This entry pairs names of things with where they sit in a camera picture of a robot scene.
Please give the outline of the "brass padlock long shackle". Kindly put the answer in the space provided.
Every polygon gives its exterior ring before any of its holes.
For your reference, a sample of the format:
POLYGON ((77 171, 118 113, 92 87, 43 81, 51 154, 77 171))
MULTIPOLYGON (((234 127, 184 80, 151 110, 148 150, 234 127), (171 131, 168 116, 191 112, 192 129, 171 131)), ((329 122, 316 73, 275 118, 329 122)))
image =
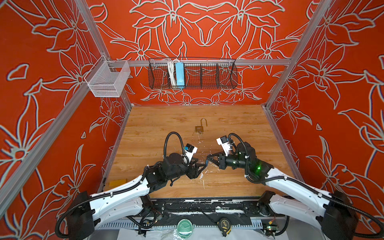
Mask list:
POLYGON ((198 134, 204 133, 204 126, 208 126, 208 121, 205 118, 200 119, 200 125, 195 126, 195 132, 198 134))

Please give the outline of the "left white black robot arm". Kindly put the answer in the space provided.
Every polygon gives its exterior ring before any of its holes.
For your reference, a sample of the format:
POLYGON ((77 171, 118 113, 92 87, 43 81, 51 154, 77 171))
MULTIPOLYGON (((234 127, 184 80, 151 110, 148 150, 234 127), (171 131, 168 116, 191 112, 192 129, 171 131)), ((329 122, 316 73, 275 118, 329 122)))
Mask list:
POLYGON ((207 165, 199 163, 194 157, 197 148, 181 144, 180 154, 167 155, 168 140, 172 135, 182 141, 179 133, 168 133, 163 147, 163 160, 144 167, 143 173, 132 181, 106 192, 78 194, 57 220, 56 236, 60 239, 84 240, 102 224, 123 217, 131 218, 150 208, 150 193, 166 185, 172 186, 182 176, 191 180, 198 178, 207 165))

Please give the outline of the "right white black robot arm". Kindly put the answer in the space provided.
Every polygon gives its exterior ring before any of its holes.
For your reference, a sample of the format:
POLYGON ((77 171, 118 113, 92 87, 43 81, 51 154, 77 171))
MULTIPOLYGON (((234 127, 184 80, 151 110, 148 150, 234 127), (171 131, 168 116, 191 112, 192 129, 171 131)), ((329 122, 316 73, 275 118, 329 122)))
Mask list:
POLYGON ((245 178, 252 184, 263 184, 289 196, 283 198, 274 192, 265 192, 259 205, 273 213, 292 217, 322 231, 329 240, 352 240, 355 237, 380 239, 384 224, 371 214, 354 207, 347 196, 339 191, 330 193, 291 178, 273 165, 260 160, 255 149, 237 134, 217 139, 222 152, 210 154, 207 160, 224 170, 243 169, 245 178), (379 227, 373 234, 356 231, 358 215, 372 220, 379 227))

